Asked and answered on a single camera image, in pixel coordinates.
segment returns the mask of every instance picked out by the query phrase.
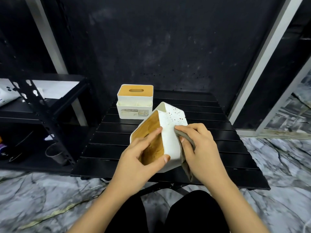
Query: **tissue box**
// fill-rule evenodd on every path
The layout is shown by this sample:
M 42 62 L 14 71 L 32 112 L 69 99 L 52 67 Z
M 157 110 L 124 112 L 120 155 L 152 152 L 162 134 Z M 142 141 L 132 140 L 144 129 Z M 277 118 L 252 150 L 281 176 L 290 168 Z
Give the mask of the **tissue box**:
M 121 119 L 145 119 L 152 112 L 152 85 L 123 84 L 118 92 L 117 109 Z
M 142 164 L 148 165 L 160 156 L 168 154 L 171 156 L 171 159 L 159 173 L 167 172 L 181 165 L 181 150 L 178 138 L 174 132 L 175 125 L 188 125 L 185 113 L 172 105 L 161 102 L 135 129 L 130 136 L 130 142 L 135 138 L 145 137 L 160 126 L 163 128 L 162 133 L 142 153 L 140 157 Z

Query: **slatted tabletop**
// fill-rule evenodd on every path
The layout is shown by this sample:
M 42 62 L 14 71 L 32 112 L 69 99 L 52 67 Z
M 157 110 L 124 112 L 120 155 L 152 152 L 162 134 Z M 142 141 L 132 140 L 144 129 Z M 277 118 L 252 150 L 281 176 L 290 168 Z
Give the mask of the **slatted tabletop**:
M 221 160 L 238 187 L 270 189 L 212 94 L 155 90 L 153 108 L 162 101 L 183 110 L 189 124 L 203 123 L 210 130 Z M 130 134 L 141 122 L 142 120 L 120 119 L 114 101 L 75 165 L 72 176 L 112 177 L 121 153 L 129 145 Z M 181 167 L 156 174 L 150 181 L 201 184 L 198 180 L 190 182 Z

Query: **marble floor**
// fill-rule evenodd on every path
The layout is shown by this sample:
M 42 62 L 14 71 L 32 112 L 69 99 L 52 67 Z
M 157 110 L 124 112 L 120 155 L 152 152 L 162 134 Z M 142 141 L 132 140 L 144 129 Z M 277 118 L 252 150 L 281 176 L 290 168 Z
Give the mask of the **marble floor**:
M 241 193 L 271 232 L 302 232 L 311 218 L 311 140 L 242 140 L 271 190 L 241 189 Z M 66 232 L 105 187 L 99 179 L 2 170 L 0 233 Z M 195 185 L 184 189 L 208 191 Z M 150 232 L 157 220 L 165 220 L 170 207 L 181 197 L 170 189 L 142 196 Z M 305 232 L 311 233 L 311 223 Z

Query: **wooden lid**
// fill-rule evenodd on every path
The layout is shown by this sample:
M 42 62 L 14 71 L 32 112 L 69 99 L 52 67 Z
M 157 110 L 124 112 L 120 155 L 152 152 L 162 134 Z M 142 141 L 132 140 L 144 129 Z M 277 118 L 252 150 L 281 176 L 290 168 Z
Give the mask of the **wooden lid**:
M 118 96 L 153 96 L 152 85 L 122 85 Z

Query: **gray cloth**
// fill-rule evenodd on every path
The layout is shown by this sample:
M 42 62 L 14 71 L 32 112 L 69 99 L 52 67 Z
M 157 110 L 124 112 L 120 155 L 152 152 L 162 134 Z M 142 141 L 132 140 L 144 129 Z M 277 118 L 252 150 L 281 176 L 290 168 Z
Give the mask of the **gray cloth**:
M 189 178 L 190 181 L 193 180 L 193 173 L 191 172 L 190 170 L 190 167 L 186 161 L 186 157 L 185 157 L 185 152 L 184 152 L 184 149 L 183 149 L 183 146 L 179 140 L 179 136 L 182 136 L 184 137 L 186 140 L 188 140 L 190 142 L 190 144 L 192 145 L 192 148 L 193 150 L 195 149 L 195 144 L 193 142 L 193 140 L 184 132 L 182 131 L 179 131 L 177 129 L 174 128 L 174 131 L 175 131 L 175 134 L 177 136 L 177 139 L 179 141 L 179 145 L 180 145 L 180 160 L 181 160 L 181 166 L 183 167 L 183 170 L 185 171 L 187 177 Z

